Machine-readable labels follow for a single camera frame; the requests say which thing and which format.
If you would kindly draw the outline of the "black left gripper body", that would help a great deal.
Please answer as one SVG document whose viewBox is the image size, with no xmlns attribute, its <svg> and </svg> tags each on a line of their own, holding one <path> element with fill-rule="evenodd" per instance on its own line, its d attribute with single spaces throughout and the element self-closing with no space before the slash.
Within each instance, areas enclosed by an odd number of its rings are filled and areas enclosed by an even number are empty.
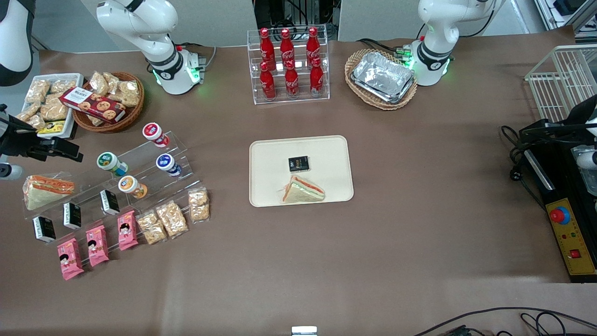
<svg viewBox="0 0 597 336">
<path fill-rule="evenodd" d="M 597 96 L 593 95 L 574 106 L 565 120 L 568 132 L 583 140 L 596 140 L 596 105 Z"/>
</svg>

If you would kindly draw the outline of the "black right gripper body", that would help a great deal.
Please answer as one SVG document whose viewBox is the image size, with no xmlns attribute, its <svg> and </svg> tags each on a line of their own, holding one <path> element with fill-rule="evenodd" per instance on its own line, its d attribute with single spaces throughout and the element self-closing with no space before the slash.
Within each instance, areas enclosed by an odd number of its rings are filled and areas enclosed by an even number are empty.
<svg viewBox="0 0 597 336">
<path fill-rule="evenodd" d="M 33 127 L 6 112 L 7 105 L 0 106 L 0 153 L 5 156 L 22 156 L 38 161 L 46 157 L 35 153 L 39 138 Z"/>
</svg>

